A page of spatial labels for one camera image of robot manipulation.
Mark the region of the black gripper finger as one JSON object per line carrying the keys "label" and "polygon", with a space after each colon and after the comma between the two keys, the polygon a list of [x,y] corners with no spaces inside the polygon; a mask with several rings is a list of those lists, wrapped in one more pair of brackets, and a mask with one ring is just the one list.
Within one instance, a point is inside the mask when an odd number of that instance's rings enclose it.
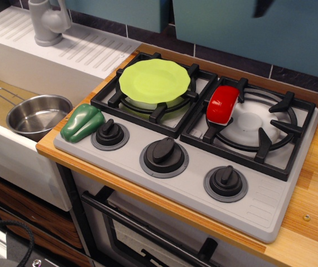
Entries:
{"label": "black gripper finger", "polygon": [[272,6],[273,0],[256,0],[253,18],[263,17],[268,9]]}

